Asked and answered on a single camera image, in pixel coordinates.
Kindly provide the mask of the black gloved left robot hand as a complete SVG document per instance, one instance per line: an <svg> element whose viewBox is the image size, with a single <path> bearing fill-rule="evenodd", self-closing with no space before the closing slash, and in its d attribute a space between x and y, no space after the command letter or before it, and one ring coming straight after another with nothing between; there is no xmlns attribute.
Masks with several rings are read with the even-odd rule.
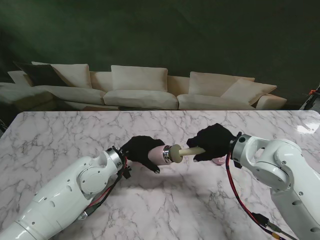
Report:
<svg viewBox="0 0 320 240"><path fill-rule="evenodd" d="M120 149L125 154L128 160L132 162L138 162L152 172L159 174L160 169L149 159L148 154L152 149L163 146L164 144L165 143L160 139L154 139L150 136L139 135L133 136Z"/></svg>

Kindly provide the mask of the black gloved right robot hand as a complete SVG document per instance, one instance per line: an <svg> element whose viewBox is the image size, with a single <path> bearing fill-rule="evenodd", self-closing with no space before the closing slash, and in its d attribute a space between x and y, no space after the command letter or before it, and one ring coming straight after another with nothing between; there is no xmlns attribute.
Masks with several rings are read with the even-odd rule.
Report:
<svg viewBox="0 0 320 240"><path fill-rule="evenodd" d="M189 148L199 147L205 150L193 158L196 162L202 162L224 157L229 152L230 143L235 139L236 136L227 128L216 123L200 130L196 136L189 138L186 144Z"/></svg>

